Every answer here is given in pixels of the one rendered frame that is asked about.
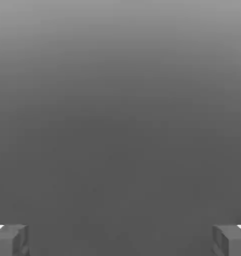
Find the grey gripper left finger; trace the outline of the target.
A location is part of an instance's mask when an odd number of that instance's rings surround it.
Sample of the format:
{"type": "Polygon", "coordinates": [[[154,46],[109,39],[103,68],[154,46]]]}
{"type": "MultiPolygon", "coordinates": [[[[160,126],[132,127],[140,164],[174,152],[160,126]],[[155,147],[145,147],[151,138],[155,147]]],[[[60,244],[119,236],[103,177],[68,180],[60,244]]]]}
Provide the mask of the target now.
{"type": "Polygon", "coordinates": [[[5,224],[0,228],[0,256],[30,256],[29,226],[5,224]]]}

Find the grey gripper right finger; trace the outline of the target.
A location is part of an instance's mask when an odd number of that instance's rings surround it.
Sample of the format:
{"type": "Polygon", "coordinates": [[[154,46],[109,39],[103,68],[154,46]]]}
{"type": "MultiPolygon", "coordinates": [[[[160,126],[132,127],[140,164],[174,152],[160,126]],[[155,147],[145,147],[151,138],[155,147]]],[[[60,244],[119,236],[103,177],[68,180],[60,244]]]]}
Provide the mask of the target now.
{"type": "Polygon", "coordinates": [[[241,256],[241,224],[212,226],[212,256],[241,256]]]}

